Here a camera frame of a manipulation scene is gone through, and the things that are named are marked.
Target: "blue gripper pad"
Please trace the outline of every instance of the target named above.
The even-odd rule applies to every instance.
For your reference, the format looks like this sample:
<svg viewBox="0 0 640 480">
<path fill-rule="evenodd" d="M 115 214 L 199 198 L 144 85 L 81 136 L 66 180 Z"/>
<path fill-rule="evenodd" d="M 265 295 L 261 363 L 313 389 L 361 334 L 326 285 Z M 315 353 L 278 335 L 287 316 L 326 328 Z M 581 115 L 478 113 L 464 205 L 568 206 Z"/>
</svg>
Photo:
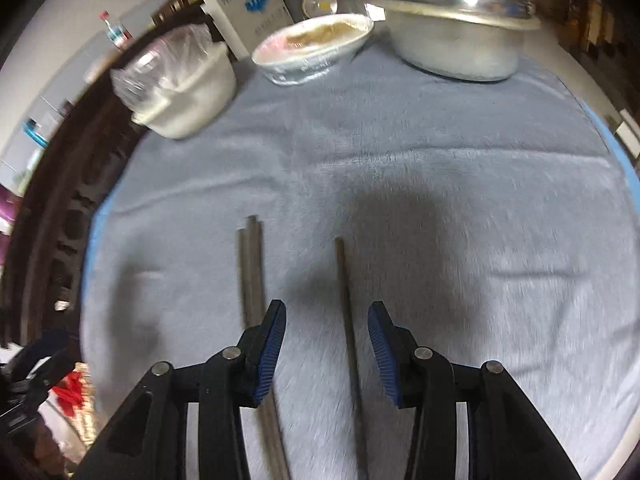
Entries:
<svg viewBox="0 0 640 480">
<path fill-rule="evenodd" d="M 369 307 L 367 326 L 369 327 L 369 337 L 373 352 L 376 355 L 380 379 L 385 388 L 385 393 L 397 407 L 400 407 L 402 395 L 398 380 L 398 363 L 394 358 L 391 346 L 389 346 L 389 342 L 385 337 L 381 320 L 378 318 L 373 305 Z"/>
<path fill-rule="evenodd" d="M 278 306 L 278 311 L 269 329 L 264 349 L 258 363 L 258 380 L 254 391 L 254 401 L 260 404 L 269 393 L 273 374 L 276 371 L 280 347 L 284 339 L 284 331 L 287 326 L 287 310 L 283 303 Z"/>
</svg>

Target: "bowl with food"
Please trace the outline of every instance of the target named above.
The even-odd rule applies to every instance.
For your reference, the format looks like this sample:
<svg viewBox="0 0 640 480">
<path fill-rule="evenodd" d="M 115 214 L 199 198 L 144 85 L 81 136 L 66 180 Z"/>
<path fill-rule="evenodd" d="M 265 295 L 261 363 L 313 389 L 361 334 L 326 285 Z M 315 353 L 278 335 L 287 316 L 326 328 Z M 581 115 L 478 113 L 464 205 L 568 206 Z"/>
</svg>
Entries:
<svg viewBox="0 0 640 480">
<path fill-rule="evenodd" d="M 251 59 L 276 85 L 299 85 L 349 62 L 372 30 L 362 14 L 319 16 L 271 34 Z"/>
</svg>

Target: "blue logo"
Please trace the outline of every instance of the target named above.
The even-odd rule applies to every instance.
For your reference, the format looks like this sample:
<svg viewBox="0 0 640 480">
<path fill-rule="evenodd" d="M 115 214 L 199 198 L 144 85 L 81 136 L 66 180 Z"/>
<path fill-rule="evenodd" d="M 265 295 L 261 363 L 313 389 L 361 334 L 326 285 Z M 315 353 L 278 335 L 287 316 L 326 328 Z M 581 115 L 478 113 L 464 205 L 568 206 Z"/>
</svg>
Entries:
<svg viewBox="0 0 640 480">
<path fill-rule="evenodd" d="M 249 12 L 260 12 L 267 5 L 267 0 L 247 0 L 244 3 Z"/>
</svg>

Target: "red cloth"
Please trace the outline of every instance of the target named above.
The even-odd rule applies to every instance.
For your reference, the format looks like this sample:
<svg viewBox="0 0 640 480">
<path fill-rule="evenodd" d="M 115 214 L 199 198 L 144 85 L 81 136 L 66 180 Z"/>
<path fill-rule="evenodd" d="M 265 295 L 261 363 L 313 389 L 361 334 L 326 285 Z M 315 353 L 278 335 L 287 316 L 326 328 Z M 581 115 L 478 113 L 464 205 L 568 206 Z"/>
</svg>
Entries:
<svg viewBox="0 0 640 480">
<path fill-rule="evenodd" d="M 52 389 L 58 398 L 58 406 L 66 416 L 74 416 L 74 408 L 82 408 L 82 383 L 80 372 L 71 372 L 66 375 Z"/>
</svg>

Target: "plastic bag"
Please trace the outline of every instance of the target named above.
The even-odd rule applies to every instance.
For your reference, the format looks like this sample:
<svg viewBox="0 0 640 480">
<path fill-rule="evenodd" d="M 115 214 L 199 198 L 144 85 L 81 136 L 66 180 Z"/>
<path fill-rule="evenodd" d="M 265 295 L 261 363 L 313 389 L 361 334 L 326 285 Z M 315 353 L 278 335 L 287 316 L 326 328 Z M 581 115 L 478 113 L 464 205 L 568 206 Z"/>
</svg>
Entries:
<svg viewBox="0 0 640 480">
<path fill-rule="evenodd" d="M 111 70 L 113 91 L 133 112 L 164 100 L 207 60 L 213 40 L 207 25 L 185 25 L 161 36 L 126 67 Z"/>
</svg>

